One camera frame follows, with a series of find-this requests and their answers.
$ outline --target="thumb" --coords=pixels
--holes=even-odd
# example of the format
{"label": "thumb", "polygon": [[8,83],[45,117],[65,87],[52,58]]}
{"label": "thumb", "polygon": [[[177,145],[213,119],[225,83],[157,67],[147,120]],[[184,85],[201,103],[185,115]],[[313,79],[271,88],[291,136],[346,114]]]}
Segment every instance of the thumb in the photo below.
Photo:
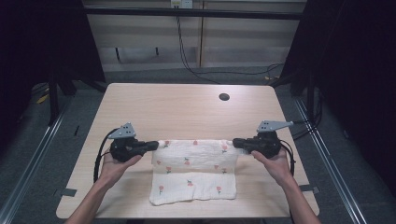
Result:
{"label": "thumb", "polygon": [[262,155],[262,154],[261,154],[260,152],[258,152],[258,151],[255,151],[255,150],[254,150],[254,151],[252,151],[250,154],[254,157],[254,159],[260,161],[260,162],[263,163],[263,164],[267,163],[267,161],[268,161],[268,159],[265,158],[264,155]]}

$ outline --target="aluminum rail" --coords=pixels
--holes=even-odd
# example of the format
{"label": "aluminum rail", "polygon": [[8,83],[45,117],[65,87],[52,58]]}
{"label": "aluminum rail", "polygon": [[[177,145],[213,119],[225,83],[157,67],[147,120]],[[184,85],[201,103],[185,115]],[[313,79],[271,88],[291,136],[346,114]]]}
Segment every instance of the aluminum rail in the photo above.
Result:
{"label": "aluminum rail", "polygon": [[21,205],[23,197],[25,196],[35,177],[39,165],[44,160],[44,157],[47,154],[53,137],[58,132],[59,126],[64,119],[64,112],[69,107],[71,99],[71,97],[66,98],[66,102],[61,113],[59,114],[58,118],[52,123],[52,125],[47,128],[43,138],[41,139],[40,144],[38,144],[38,147],[35,150],[35,154],[33,155],[23,174],[21,175],[20,180],[18,181],[14,190],[12,190],[12,192],[8,195],[7,200],[5,201],[2,209],[0,210],[1,224],[9,224],[14,218],[18,208]]}
{"label": "aluminum rail", "polygon": [[[306,107],[304,102],[299,99],[295,102],[297,104],[298,110],[303,117],[303,119],[308,119],[306,115]],[[352,221],[354,223],[364,223],[366,224],[367,221],[364,218],[364,215],[359,207],[358,202],[356,201],[355,197],[353,196],[352,192],[349,190],[347,183],[345,182],[344,178],[341,176],[340,171],[337,168],[334,160],[332,159],[332,154],[330,153],[329,149],[327,149],[326,144],[324,143],[322,137],[320,136],[317,128],[314,128],[309,122],[306,123],[306,128],[308,130],[312,130],[310,132],[311,138],[314,141],[318,153],[320,157],[323,159],[324,165],[329,172],[330,177],[332,178],[332,182],[334,183],[335,187],[340,194],[341,199],[344,202],[346,210],[348,211]]]}

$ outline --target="wire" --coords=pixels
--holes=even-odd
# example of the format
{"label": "wire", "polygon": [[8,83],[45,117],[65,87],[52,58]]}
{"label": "wire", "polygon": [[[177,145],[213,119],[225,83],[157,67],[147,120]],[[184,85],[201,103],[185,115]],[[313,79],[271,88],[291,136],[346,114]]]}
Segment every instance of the wire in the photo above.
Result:
{"label": "wire", "polygon": [[111,132],[109,132],[105,138],[102,141],[102,144],[99,147],[99,152],[98,155],[96,156],[96,161],[95,161],[95,167],[93,168],[93,183],[96,182],[96,180],[98,180],[98,175],[99,175],[99,166],[100,166],[100,160],[102,159],[102,157],[106,154],[102,155],[102,150],[103,150],[103,146],[105,145],[105,142],[108,138],[109,135],[111,135],[112,133],[114,133],[117,129],[113,129],[111,130]]}
{"label": "wire", "polygon": [[291,172],[291,175],[294,176],[294,163],[296,163],[296,161],[294,160],[293,148],[286,141],[280,140],[280,139],[279,139],[279,141],[281,142],[280,145],[283,148],[285,148],[285,150],[289,153],[289,157],[290,157],[290,172]]}
{"label": "wire", "polygon": [[308,130],[304,130],[298,133],[294,133],[293,136],[293,140],[297,141],[298,139],[306,136],[307,134],[313,132],[320,124],[321,119],[322,119],[322,110],[323,110],[323,95],[321,94],[321,92],[318,93],[318,103],[317,103],[317,113],[314,116],[314,124],[312,125],[311,128],[309,128]]}
{"label": "wire", "polygon": [[261,74],[268,74],[269,76],[269,80],[271,79],[270,77],[270,71],[278,68],[280,65],[283,65],[283,63],[273,63],[267,66],[265,71],[262,72],[256,72],[256,73],[242,73],[242,72],[230,72],[230,71],[218,71],[218,72],[197,72],[197,71],[193,71],[188,63],[187,60],[187,56],[184,50],[184,44],[183,44],[183,38],[182,38],[182,34],[181,34],[181,27],[180,27],[180,17],[177,17],[177,31],[178,31],[178,41],[179,41],[179,50],[180,50],[180,57],[181,57],[181,61],[183,62],[184,67],[191,72],[192,74],[194,74],[196,77],[204,79],[206,81],[210,81],[216,84],[220,84],[215,80],[206,78],[206,77],[200,77],[198,75],[208,75],[208,74],[224,74],[224,73],[228,73],[228,74],[236,74],[236,75],[245,75],[245,76],[257,76],[257,75],[261,75]]}

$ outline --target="round hole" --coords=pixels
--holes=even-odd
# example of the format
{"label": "round hole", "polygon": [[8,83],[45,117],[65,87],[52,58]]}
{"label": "round hole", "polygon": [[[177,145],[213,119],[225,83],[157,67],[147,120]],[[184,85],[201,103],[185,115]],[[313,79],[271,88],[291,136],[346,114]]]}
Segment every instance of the round hole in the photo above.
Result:
{"label": "round hole", "polygon": [[228,101],[228,100],[230,100],[230,95],[227,94],[227,93],[222,93],[222,94],[219,95],[219,98],[222,101]]}

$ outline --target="white cloth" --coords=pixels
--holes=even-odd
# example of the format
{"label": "white cloth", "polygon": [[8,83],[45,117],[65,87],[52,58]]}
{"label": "white cloth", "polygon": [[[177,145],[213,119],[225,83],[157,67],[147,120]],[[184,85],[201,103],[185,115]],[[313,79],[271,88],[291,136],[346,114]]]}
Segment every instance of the white cloth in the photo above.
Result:
{"label": "white cloth", "polygon": [[149,200],[154,205],[235,199],[234,168],[244,151],[226,140],[159,141]]}

